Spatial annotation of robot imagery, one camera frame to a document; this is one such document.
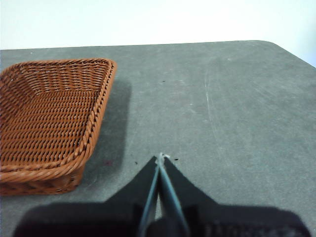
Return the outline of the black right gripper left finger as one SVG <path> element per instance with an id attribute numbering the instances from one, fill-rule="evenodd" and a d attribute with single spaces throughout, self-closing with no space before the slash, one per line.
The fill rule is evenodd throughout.
<path id="1" fill-rule="evenodd" d="M 30 209 L 16 237 L 135 237 L 155 218 L 158 166 L 152 157 L 104 202 L 58 202 Z"/>

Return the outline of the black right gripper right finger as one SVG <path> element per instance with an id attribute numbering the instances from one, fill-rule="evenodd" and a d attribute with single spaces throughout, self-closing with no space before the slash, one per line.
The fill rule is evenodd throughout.
<path id="1" fill-rule="evenodd" d="M 301 218 L 271 206 L 220 204 L 189 181 L 166 156 L 159 158 L 165 206 L 190 237 L 309 237 Z"/>

